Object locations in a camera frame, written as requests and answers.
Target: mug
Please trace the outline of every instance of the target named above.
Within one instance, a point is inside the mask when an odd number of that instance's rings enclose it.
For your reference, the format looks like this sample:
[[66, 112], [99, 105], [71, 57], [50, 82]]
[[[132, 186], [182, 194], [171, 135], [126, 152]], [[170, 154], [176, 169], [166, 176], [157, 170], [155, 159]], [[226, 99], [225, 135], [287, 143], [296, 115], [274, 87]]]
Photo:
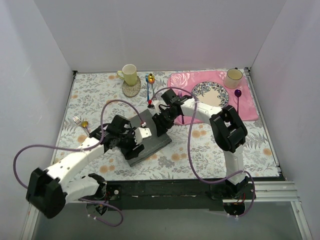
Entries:
[[122, 68], [122, 71], [118, 71], [116, 75], [123, 79], [129, 86], [133, 86], [137, 83], [137, 67], [133, 64], [127, 64]]
[[239, 83], [241, 82], [241, 79], [243, 77], [243, 74], [238, 68], [229, 69], [226, 72], [226, 76], [223, 80], [224, 85], [228, 89], [235, 89], [238, 87]]

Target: fork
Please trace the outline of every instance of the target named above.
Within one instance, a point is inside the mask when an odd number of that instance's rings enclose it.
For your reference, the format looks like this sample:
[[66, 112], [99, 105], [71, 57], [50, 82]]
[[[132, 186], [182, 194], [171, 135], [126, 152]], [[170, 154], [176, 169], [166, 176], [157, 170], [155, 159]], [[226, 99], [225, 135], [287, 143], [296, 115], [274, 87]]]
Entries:
[[80, 120], [77, 116], [74, 116], [72, 119], [73, 119], [74, 123], [75, 123], [76, 125], [78, 125], [79, 127], [81, 127], [81, 128], [83, 129], [83, 131], [85, 131], [85, 133], [86, 133], [88, 136], [90, 135], [89, 130], [88, 130], [88, 129], [85, 130], [85, 128], [81, 126], [81, 120]]
[[[179, 98], [182, 98], [182, 90], [178, 90], [178, 97]], [[184, 116], [182, 115], [182, 124], [185, 124], [185, 119], [184, 119]]]

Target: floral plate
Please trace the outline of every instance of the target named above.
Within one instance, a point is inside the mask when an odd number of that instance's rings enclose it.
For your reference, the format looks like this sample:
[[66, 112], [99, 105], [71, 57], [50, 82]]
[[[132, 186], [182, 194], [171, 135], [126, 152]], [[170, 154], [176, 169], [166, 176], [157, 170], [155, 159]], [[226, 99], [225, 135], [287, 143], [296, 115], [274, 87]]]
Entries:
[[229, 102], [227, 90], [220, 84], [212, 81], [198, 83], [192, 89], [192, 93], [199, 98], [200, 102], [213, 107], [224, 108]]

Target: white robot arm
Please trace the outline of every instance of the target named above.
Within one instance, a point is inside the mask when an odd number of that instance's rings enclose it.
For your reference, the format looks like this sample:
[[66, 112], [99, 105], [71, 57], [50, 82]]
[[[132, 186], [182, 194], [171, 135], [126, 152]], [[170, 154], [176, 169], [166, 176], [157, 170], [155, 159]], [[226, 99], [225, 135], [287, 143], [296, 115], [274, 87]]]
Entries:
[[99, 126], [78, 147], [78, 152], [69, 154], [45, 170], [37, 168], [31, 173], [26, 199], [47, 218], [55, 217], [65, 204], [82, 197], [90, 196], [89, 200], [102, 199], [106, 195], [107, 184], [103, 177], [91, 173], [71, 181], [73, 177], [114, 147], [121, 149], [126, 160], [137, 157], [144, 149], [141, 144], [143, 139], [152, 135], [149, 128], [130, 127], [130, 121], [119, 115], [110, 124], [104, 124], [103, 129], [102, 142]]
[[[158, 136], [173, 126], [176, 117], [179, 115], [192, 117], [195, 109], [194, 98], [187, 95], [179, 97], [172, 89], [161, 97], [168, 108], [159, 108], [158, 104], [155, 106], [158, 113], [152, 119], [156, 124]], [[248, 132], [236, 110], [232, 106], [221, 108], [197, 102], [195, 118], [211, 125], [215, 141], [224, 153], [226, 175], [244, 170], [243, 144]], [[245, 177], [245, 173], [240, 173], [228, 181], [236, 186], [242, 183]]]

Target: woven coaster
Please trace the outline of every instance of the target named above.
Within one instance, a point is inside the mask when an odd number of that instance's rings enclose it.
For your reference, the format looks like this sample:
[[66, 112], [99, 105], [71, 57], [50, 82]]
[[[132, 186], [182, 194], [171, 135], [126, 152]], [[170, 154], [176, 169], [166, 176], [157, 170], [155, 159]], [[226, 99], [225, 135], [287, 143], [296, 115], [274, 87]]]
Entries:
[[126, 81], [123, 81], [122, 92], [124, 95], [126, 95], [129, 98], [132, 98], [135, 95], [137, 95], [140, 92], [140, 89], [141, 89], [141, 80], [138, 76], [136, 78], [136, 84], [133, 86], [129, 86], [126, 83]]

